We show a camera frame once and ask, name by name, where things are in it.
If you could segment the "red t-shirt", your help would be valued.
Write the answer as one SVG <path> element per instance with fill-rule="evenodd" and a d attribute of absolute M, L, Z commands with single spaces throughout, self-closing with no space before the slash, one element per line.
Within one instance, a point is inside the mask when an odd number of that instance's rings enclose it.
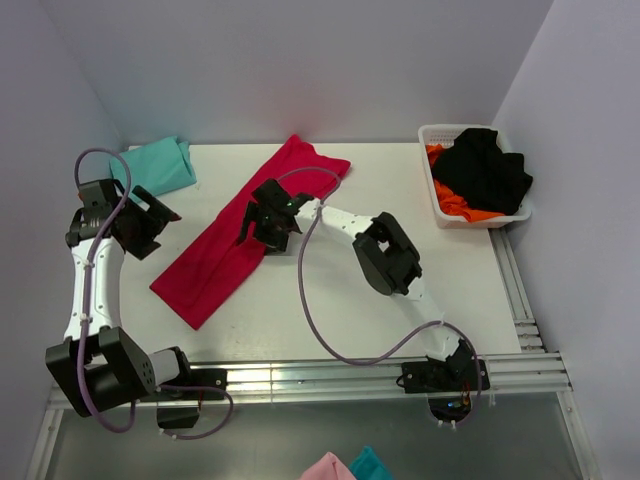
<path fill-rule="evenodd" d="M 265 247 L 253 239 L 237 243 L 251 193 L 268 179 L 283 178 L 291 194 L 325 196 L 351 162 L 316 152 L 291 136 L 218 213 L 215 220 L 150 285 L 189 327 L 199 330 L 258 268 Z"/>

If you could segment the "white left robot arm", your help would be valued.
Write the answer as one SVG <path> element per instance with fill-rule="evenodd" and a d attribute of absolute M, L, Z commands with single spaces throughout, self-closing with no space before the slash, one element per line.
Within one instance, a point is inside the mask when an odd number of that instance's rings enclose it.
<path fill-rule="evenodd" d="M 157 236 L 179 215 L 140 186 L 142 208 L 125 197 L 120 181 L 79 187 L 82 207 L 65 241 L 74 266 L 69 324 L 60 344 L 47 349 L 46 366 L 82 417 L 135 402 L 171 381 L 185 382 L 190 366 L 177 346 L 145 352 L 122 328 L 120 275 L 126 256 L 144 260 Z"/>

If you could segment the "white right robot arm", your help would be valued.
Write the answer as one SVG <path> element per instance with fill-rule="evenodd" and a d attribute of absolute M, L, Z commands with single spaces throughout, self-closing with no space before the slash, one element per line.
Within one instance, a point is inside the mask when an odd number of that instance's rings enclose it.
<path fill-rule="evenodd" d="M 376 216 L 356 215 L 329 207 L 326 200 L 309 193 L 292 196 L 278 180 L 269 178 L 251 193 L 236 240 L 241 245 L 251 237 L 265 247 L 267 254 L 273 254 L 287 251 L 292 233 L 302 236 L 297 254 L 297 288 L 306 322 L 322 348 L 347 365 L 372 366 L 389 359 L 418 334 L 434 330 L 436 348 L 427 352 L 428 360 L 435 361 L 455 380 L 468 366 L 481 375 L 474 345 L 462 330 L 444 320 L 425 286 L 420 254 L 396 218 L 388 212 Z M 414 302 L 436 317 L 415 327 L 378 357 L 359 360 L 341 355 L 318 330 L 305 291 L 304 255 L 317 229 L 351 248 L 364 279 L 374 291 L 385 297 Z"/>

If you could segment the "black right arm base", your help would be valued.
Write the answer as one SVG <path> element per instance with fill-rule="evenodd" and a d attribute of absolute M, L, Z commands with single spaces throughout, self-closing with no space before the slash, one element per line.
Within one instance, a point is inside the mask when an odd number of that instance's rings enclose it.
<path fill-rule="evenodd" d="M 431 358 L 404 362 L 396 385 L 405 394 L 444 394 L 429 397 L 428 408 L 437 422 L 450 425 L 464 421 L 472 411 L 472 396 L 491 387 L 486 363 L 473 358 L 458 365 Z"/>

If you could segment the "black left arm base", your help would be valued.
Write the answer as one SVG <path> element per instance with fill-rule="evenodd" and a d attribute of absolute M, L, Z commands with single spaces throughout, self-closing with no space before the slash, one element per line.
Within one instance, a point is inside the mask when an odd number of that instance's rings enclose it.
<path fill-rule="evenodd" d="M 186 433 L 200 420 L 205 401 L 225 400 L 227 370 L 223 368 L 201 368 L 190 372 L 188 380 L 178 380 L 179 386 L 187 390 L 158 387 L 152 398 L 158 403 L 177 403 L 176 406 L 159 406 L 156 422 L 160 429 Z"/>

